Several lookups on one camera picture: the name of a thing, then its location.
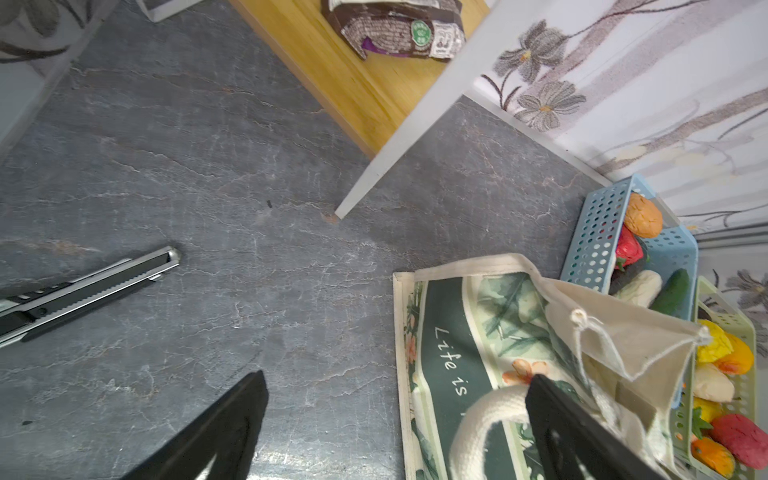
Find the white rope handle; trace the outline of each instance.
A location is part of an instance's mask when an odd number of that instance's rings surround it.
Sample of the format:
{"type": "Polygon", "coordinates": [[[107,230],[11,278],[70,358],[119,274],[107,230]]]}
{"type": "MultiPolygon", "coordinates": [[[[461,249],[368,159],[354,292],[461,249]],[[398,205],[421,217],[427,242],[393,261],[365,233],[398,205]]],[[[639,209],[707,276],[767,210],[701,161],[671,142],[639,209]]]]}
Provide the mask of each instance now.
{"type": "Polygon", "coordinates": [[[494,423],[529,423],[527,386],[509,386],[483,395],[469,407],[453,437],[449,466],[456,480],[485,480],[485,438],[494,423]]]}

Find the gray flower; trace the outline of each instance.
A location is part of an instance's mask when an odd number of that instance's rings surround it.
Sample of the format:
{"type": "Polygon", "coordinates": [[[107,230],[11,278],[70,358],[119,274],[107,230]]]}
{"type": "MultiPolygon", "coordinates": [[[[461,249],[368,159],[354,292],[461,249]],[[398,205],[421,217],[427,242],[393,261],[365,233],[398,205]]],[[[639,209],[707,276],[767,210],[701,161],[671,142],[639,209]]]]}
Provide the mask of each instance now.
{"type": "Polygon", "coordinates": [[[563,61],[568,37],[557,28],[547,28],[547,21],[533,25],[520,37],[520,48],[507,50],[498,58],[493,71],[504,76],[520,68],[523,81],[533,83],[542,65],[554,67],[563,61]]]}
{"type": "Polygon", "coordinates": [[[725,286],[731,288],[723,290],[724,292],[736,290],[743,292],[739,297],[739,308],[746,310],[763,304],[763,308],[768,310],[768,273],[763,275],[762,282],[758,282],[752,278],[749,270],[739,270],[736,276],[732,276],[725,282],[725,286]]]}
{"type": "Polygon", "coordinates": [[[578,104],[586,101],[584,95],[574,95],[576,87],[568,81],[551,81],[541,87],[538,98],[520,95],[518,103],[523,110],[515,118],[538,131],[547,131],[560,126],[558,114],[572,114],[578,104]]]}
{"type": "Polygon", "coordinates": [[[50,37],[56,32],[60,15],[54,0],[1,0],[0,26],[13,22],[22,9],[37,33],[50,37]]]}

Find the box cutter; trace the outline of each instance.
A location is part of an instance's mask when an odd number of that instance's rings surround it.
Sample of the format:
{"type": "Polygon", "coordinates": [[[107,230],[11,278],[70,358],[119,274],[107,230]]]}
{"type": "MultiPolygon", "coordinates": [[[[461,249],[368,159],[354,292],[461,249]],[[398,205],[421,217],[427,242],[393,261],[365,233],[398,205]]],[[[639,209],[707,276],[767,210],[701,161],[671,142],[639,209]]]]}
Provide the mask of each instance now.
{"type": "Polygon", "coordinates": [[[0,347],[28,342],[159,280],[179,264],[173,247],[125,258],[71,282],[0,300],[0,347]]]}

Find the red pepper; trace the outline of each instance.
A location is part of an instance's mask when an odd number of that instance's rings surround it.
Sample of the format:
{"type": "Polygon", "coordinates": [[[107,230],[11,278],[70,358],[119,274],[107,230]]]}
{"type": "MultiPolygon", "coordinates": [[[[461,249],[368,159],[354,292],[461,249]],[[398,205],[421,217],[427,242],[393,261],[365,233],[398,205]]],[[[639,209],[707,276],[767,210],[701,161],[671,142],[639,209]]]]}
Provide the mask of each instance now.
{"type": "Polygon", "coordinates": [[[616,244],[616,268],[623,272],[625,266],[631,265],[641,258],[643,258],[643,249],[640,243],[635,238],[634,233],[622,225],[619,241],[616,244]]]}

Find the orange flower print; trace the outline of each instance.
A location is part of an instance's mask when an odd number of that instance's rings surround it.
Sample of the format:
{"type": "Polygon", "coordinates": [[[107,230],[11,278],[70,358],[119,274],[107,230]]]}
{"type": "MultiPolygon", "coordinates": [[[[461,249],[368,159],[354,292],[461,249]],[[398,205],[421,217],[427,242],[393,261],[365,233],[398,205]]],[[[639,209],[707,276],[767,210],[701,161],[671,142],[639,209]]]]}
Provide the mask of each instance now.
{"type": "Polygon", "coordinates": [[[416,361],[416,337],[410,333],[406,335],[406,357],[408,363],[416,361]]]}
{"type": "Polygon", "coordinates": [[[512,362],[512,368],[514,370],[504,372],[502,375],[504,383],[507,385],[531,385],[531,380],[537,373],[549,374],[549,367],[546,362],[533,362],[531,365],[527,360],[517,359],[512,362]]]}

